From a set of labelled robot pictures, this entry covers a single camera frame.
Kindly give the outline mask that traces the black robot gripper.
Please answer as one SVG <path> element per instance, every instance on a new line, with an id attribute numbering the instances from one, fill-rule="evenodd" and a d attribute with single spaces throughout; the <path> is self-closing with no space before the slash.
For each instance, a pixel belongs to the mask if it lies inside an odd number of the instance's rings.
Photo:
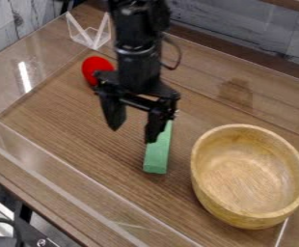
<path id="1" fill-rule="evenodd" d="M 126 106 L 149 111 L 144 127 L 145 143 L 154 143 L 174 119 L 180 93 L 161 80 L 161 52 L 117 54 L 117 67 L 96 71 L 100 106 L 109 128 L 116 131 L 126 120 Z"/>

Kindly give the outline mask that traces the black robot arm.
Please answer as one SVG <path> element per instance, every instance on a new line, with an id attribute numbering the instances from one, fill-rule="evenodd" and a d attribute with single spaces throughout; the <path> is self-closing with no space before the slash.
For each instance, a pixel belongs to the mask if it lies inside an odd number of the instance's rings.
<path id="1" fill-rule="evenodd" d="M 161 80 L 168 4 L 165 0 L 108 0 L 108 10 L 114 24 L 117 68 L 93 71 L 93 91 L 110 129 L 122 125 L 129 106 L 148 113 L 144 141 L 153 143 L 174 118 L 180 100 L 180 93 Z"/>

